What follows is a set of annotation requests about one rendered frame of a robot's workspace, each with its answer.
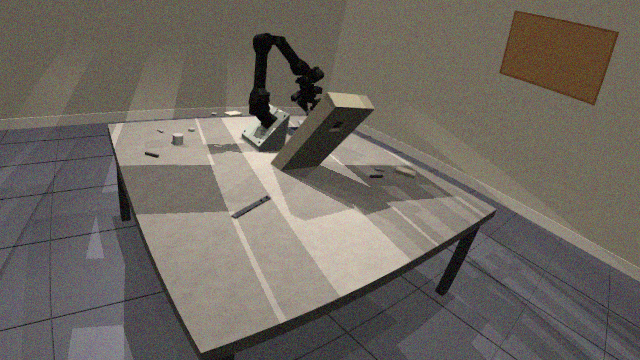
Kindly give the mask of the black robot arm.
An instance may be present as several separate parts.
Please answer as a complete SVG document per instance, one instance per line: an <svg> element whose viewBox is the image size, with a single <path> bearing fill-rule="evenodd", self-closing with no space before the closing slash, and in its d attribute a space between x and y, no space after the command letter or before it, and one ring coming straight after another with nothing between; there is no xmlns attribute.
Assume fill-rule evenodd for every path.
<svg viewBox="0 0 640 360"><path fill-rule="evenodd" d="M272 45L276 45L279 51L286 57L293 71L293 75L303 75L297 77L295 83L299 83L301 90L314 88L314 97L316 94L322 94L321 87L314 86L317 81L324 78L324 73L319 67L310 68L307 63L301 60L292 50L291 46L285 40L284 36L270 35L270 33L257 34L253 38L253 47L256 53L255 60L255 77L254 88L249 97L249 114L256 116L262 126L267 129L277 118L270 112L269 97L270 92L265 88L267 73L267 54Z"/></svg>

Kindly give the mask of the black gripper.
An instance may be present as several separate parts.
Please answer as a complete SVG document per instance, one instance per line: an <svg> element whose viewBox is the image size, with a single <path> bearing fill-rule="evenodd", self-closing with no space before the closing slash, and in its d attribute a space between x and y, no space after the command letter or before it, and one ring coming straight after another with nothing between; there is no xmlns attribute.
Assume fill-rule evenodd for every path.
<svg viewBox="0 0 640 360"><path fill-rule="evenodd" d="M297 104L299 104L302 108L302 110L304 112L306 112L308 110L307 107L307 102L308 103L312 103L312 106L310 107L310 110L312 111L316 105L319 103L319 101L322 98L318 98L318 99L314 99L314 95L313 95L313 90L314 88L308 89L308 90L299 90L297 92L295 92L293 95L291 95L291 101L297 101Z"/></svg>

